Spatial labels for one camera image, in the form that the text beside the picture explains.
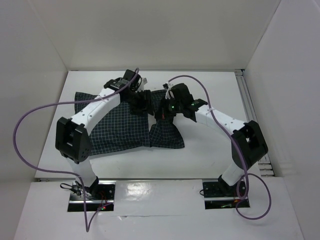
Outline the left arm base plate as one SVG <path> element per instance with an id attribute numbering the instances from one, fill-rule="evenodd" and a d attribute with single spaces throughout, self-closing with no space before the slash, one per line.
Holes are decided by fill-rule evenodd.
<path id="1" fill-rule="evenodd" d="M 83 212 L 83 190 L 77 186 L 77 183 L 73 182 L 70 191 L 67 212 Z M 114 182 L 99 183 L 97 191 L 93 195 L 90 195 L 90 193 L 86 194 L 86 210 L 88 212 L 95 212 L 97 210 L 101 212 L 113 212 L 115 207 L 115 191 L 116 184 Z"/>

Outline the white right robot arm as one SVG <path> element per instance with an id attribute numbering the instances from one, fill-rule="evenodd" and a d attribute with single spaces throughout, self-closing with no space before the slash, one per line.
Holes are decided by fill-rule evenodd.
<path id="1" fill-rule="evenodd" d="M 231 143 L 232 162 L 218 178 L 218 190 L 223 196 L 230 196 L 235 190 L 238 196 L 246 196 L 247 192 L 240 193 L 240 181 L 248 177 L 249 169 L 269 151 L 259 124 L 254 120 L 235 119 L 215 109 L 208 98 L 194 99 L 184 83 L 173 85 L 168 82 L 163 87 L 166 93 L 157 115 L 171 120 L 182 114 L 226 136 Z"/>

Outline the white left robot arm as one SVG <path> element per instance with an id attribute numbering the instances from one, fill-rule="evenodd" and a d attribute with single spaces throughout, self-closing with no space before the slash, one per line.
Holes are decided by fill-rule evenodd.
<path id="1" fill-rule="evenodd" d="M 69 161 L 81 194 L 88 200 L 99 193 L 99 178 L 90 163 L 93 149 L 90 135 L 96 125 L 121 103 L 127 103 L 132 115 L 152 114 L 151 92 L 139 69 L 127 69 L 122 77 L 109 80 L 94 99 L 70 118 L 61 117 L 56 124 L 55 148 Z"/>

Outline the aluminium frame rail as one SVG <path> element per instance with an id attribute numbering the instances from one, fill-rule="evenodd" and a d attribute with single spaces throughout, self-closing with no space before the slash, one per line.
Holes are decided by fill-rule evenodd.
<path id="1" fill-rule="evenodd" d="M 244 111 L 246 118 L 250 121 L 253 120 L 255 122 L 258 122 L 258 118 L 256 115 L 256 111 L 253 105 L 253 101 L 251 98 L 251 95 L 249 93 L 249 89 L 244 77 L 244 70 L 243 69 L 236 69 L 235 70 L 235 78 L 238 84 L 240 96 L 242 99 L 242 103 L 244 106 Z M 269 158 L 268 153 L 257 162 L 259 171 L 262 177 L 274 177 L 275 173 Z"/>

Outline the dark checked pillowcase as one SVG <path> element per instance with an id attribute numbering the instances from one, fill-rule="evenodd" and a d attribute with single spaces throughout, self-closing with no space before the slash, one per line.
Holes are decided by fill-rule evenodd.
<path id="1" fill-rule="evenodd" d="M 149 115 L 133 115 L 122 102 L 107 113 L 90 134 L 91 156 L 126 151 L 139 147 L 182 149 L 184 139 L 172 119 L 157 119 L 149 126 Z"/>

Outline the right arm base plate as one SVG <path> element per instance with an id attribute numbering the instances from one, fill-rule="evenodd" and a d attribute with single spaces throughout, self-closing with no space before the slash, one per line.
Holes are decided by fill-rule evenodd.
<path id="1" fill-rule="evenodd" d="M 227 184 L 215 181 L 203 181 L 202 190 L 199 194 L 204 197 L 204 208 L 206 210 L 234 209 L 238 204 L 239 208 L 249 208 L 248 197 L 241 200 L 237 195 L 237 185 L 228 186 Z"/>

